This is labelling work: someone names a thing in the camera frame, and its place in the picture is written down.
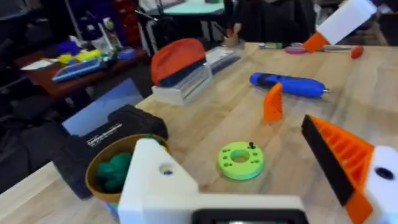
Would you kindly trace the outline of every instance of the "desk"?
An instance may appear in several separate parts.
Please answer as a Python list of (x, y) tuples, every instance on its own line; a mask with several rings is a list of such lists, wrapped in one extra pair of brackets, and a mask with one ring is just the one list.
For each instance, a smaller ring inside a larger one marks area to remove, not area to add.
[[(43, 56), (44, 55), (41, 52), (37, 52), (17, 59), (16, 63), (18, 66), (23, 67), (40, 60)], [(54, 72), (62, 68), (61, 63), (55, 63), (44, 68), (27, 71), (27, 75), (35, 84), (42, 86), (50, 95), (54, 97), (64, 97), (73, 91), (86, 87), (100, 78), (103, 78), (107, 74), (115, 74), (121, 70), (125, 70), (145, 57), (145, 51), (136, 50), (136, 54), (133, 58), (128, 60), (118, 60), (116, 65), (108, 72), (93, 72), (89, 75), (82, 76), (81, 78), (74, 78), (60, 83), (53, 82), (51, 78), (55, 75)]]
[[(187, 106), (158, 103), (137, 107), (164, 119), (173, 157), (203, 192), (301, 196), (310, 223), (350, 223), (301, 134), (305, 114), (331, 121), (372, 144), (398, 147), (398, 48), (365, 47), (347, 53), (289, 55), (246, 44), (241, 60), (214, 77)], [(284, 95), (283, 120), (262, 120), (266, 91), (251, 86), (254, 72), (315, 78), (333, 91), (322, 100)], [(232, 181), (216, 170), (219, 149), (253, 141), (264, 151), (267, 170), (252, 180)], [(0, 195), (0, 223), (114, 223), (99, 201), (80, 201), (52, 163)]]

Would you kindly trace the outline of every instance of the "hole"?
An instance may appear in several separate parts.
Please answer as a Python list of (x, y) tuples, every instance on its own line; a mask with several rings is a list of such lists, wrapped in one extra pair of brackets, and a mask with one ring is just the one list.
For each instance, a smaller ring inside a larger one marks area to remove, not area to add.
[(174, 168), (172, 164), (163, 164), (159, 167), (160, 173), (163, 175), (173, 175)]
[(394, 180), (394, 174), (386, 168), (378, 167), (375, 169), (375, 172), (386, 180)]
[(234, 150), (231, 153), (231, 159), (234, 162), (246, 162), (247, 160), (249, 160), (249, 158), (250, 154), (242, 149)]

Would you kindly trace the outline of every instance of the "white 3d printed part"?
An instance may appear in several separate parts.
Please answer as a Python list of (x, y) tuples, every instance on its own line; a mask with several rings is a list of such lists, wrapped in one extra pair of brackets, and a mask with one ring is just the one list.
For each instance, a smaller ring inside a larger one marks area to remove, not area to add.
[(189, 224), (204, 208), (303, 209), (296, 196), (201, 194), (198, 184), (153, 139), (136, 143), (118, 213), (121, 224)]

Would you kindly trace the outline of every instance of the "person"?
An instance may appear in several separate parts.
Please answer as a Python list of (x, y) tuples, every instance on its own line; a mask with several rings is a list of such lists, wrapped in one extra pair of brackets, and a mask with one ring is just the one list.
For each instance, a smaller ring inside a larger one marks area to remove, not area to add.
[(308, 0), (239, 0), (229, 20), (225, 45), (248, 42), (303, 42), (315, 32)]

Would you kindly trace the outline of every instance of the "green spool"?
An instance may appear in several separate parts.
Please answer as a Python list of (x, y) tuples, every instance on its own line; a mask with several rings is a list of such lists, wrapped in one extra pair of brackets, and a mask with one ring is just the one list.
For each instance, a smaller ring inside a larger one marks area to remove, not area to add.
[(218, 153), (218, 167), (228, 178), (248, 180), (261, 173), (264, 156), (261, 149), (252, 142), (232, 142)]

